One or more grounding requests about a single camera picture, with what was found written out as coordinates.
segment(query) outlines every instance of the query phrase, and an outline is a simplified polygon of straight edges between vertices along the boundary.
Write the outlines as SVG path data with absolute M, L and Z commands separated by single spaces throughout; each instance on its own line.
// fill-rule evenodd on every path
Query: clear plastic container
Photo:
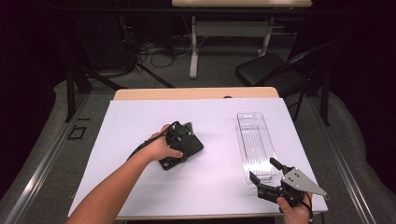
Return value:
M 276 155 L 262 113 L 237 114 L 236 135 L 247 182 L 249 171 L 262 182 L 272 182 L 279 171 L 270 163 Z

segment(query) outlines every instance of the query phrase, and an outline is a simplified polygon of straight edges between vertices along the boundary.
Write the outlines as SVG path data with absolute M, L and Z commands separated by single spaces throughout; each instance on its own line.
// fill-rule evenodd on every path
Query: chair seat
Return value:
M 235 69 L 235 75 L 245 86 L 266 86 L 276 88 L 280 97 L 285 98 L 303 89 L 308 80 L 295 70 L 276 74 L 259 85 L 259 82 L 272 71 L 285 64 L 274 54 L 266 54 L 247 63 L 242 63 Z

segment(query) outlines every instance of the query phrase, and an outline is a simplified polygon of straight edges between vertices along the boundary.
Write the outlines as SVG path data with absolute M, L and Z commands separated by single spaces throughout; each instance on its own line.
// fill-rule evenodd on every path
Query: forearm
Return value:
M 136 153 L 93 189 L 66 223 L 112 223 L 137 179 L 151 161 L 145 150 Z

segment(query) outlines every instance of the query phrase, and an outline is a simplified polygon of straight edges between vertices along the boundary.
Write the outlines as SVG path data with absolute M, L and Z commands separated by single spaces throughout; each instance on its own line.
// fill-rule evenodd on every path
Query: white tabletop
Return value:
M 172 0 L 174 7 L 311 7 L 311 0 Z
M 235 131 L 236 114 L 242 112 L 262 112 L 277 159 L 317 182 L 281 98 L 112 101 L 69 214 L 138 145 L 178 120 L 192 122 L 204 149 L 169 171 L 152 162 L 118 219 L 280 215 L 277 204 L 259 199 L 246 181 Z M 328 210 L 321 196 L 313 197 L 313 205 L 314 211 Z

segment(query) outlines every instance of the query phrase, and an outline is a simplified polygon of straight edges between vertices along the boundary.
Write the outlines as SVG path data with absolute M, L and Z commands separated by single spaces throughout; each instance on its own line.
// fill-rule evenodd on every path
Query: white table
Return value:
M 174 7 L 311 7 L 311 0 L 172 0 Z M 274 18 L 268 21 L 197 21 L 191 23 L 190 78 L 197 78 L 198 48 L 196 37 L 250 36 L 264 37 L 258 55 L 265 55 L 274 26 Z
M 135 100 L 127 100 L 134 93 Z M 226 95 L 234 98 L 221 99 Z M 153 96 L 156 100 L 147 100 Z M 118 219 L 280 215 L 277 204 L 259 199 L 256 187 L 246 181 L 235 132 L 236 114 L 241 112 L 262 112 L 278 160 L 300 168 L 316 182 L 288 109 L 273 88 L 123 90 L 115 98 L 106 112 L 70 214 L 85 195 L 125 162 L 136 146 L 163 124 L 176 120 L 192 122 L 204 149 L 168 171 L 152 162 Z M 315 195 L 313 205 L 315 212 L 328 210 L 322 196 Z

